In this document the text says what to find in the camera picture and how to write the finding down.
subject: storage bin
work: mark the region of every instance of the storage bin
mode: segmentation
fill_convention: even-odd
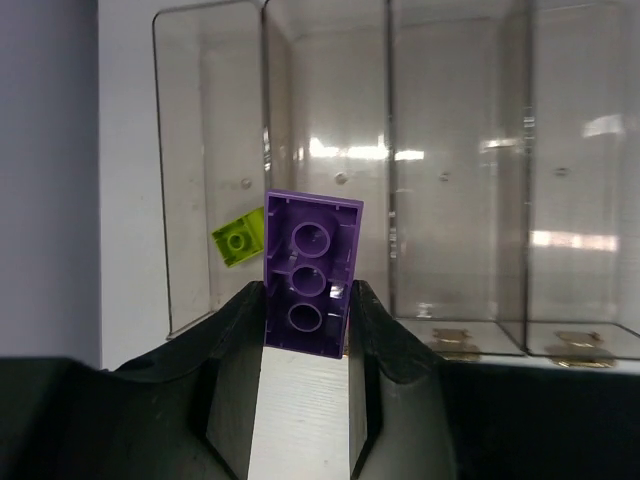
[[[638,358],[640,4],[537,4],[529,348]]]
[[[165,10],[154,21],[171,330],[262,279],[228,268],[211,233],[264,203],[260,11],[251,2]]]
[[[265,6],[271,181],[364,200],[356,277],[436,348],[524,347],[527,7]]]

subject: metal hinge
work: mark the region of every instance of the metal hinge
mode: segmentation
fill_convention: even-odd
[[[611,352],[601,348],[604,343],[597,332],[555,332],[564,342],[546,348],[549,360],[561,367],[611,368],[616,360]]]
[[[435,342],[429,348],[447,360],[458,362],[477,362],[480,360],[480,349],[469,343],[471,335],[468,330],[457,328],[434,328]]]

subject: lime green lego brick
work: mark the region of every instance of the lime green lego brick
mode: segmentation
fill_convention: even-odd
[[[227,267],[234,267],[264,251],[264,207],[256,208],[211,232]]]

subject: small hole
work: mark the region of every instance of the small hole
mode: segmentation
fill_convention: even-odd
[[[228,243],[232,250],[242,250],[244,247],[244,239],[237,233],[229,237]]]
[[[322,315],[311,305],[301,303],[291,307],[291,310],[289,310],[289,321],[296,330],[310,333],[320,328]]]
[[[291,285],[301,295],[315,297],[324,291],[327,280],[316,268],[300,267],[291,275]]]
[[[294,234],[294,244],[307,257],[319,257],[329,250],[327,232],[318,225],[307,223],[300,226]]]

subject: lego brick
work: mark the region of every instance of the lego brick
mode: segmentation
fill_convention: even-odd
[[[264,207],[214,230],[211,237],[227,267],[258,255],[264,251]]]
[[[341,358],[363,202],[266,194],[265,344]]]

